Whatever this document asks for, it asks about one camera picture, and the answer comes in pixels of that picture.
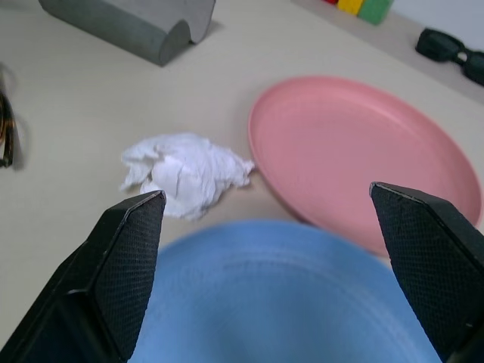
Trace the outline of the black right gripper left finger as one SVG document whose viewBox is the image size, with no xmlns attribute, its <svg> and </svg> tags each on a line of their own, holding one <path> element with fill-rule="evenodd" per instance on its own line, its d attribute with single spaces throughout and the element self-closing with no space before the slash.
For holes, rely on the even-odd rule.
<svg viewBox="0 0 484 363">
<path fill-rule="evenodd" d="M 1 350 L 3 362 L 126 362 L 150 299 L 166 196 L 107 209 L 55 270 Z"/>
</svg>

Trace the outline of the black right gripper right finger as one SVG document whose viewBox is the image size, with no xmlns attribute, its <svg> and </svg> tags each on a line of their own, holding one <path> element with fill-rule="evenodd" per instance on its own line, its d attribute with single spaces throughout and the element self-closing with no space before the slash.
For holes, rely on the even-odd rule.
<svg viewBox="0 0 484 363">
<path fill-rule="evenodd" d="M 396 279 L 443 362 L 483 360 L 483 235 L 457 208 L 374 182 L 370 196 Z"/>
</svg>

